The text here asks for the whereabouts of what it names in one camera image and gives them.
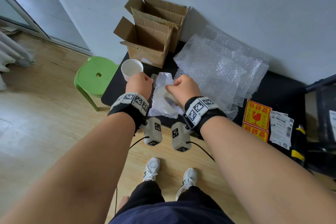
cup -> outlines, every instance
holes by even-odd
[[[142,63],[136,59],[128,59],[125,60],[124,63],[121,64],[121,72],[123,73],[124,79],[128,82],[128,79],[136,73],[143,72],[144,66]]]

sneaker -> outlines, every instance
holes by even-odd
[[[179,199],[179,196],[181,195],[184,189],[188,189],[191,186],[196,186],[196,182],[197,182],[197,172],[195,169],[189,168],[183,175],[182,186],[178,190],[175,197],[176,201]]]
[[[160,160],[158,158],[151,158],[146,165],[145,176],[143,177],[144,181],[155,181],[158,171],[160,169]]]

forearm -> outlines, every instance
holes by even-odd
[[[215,116],[201,128],[220,170],[254,223],[331,223],[336,201],[281,152]]]
[[[134,121],[128,114],[108,116],[35,184],[11,211],[17,216],[9,213],[3,221],[105,221],[134,130]]]

open cardboard box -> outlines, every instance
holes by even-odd
[[[125,17],[113,31],[124,41],[128,55],[143,63],[162,68],[169,50],[172,28],[145,18],[134,18],[135,25]]]
[[[163,0],[129,0],[125,8],[134,18],[144,18],[172,27],[169,51],[175,52],[190,7]]]

curtain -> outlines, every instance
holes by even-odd
[[[29,52],[0,31],[0,72],[9,72],[6,65],[10,63],[29,67],[34,61],[34,57]],[[6,88],[0,74],[0,90],[6,90]]]

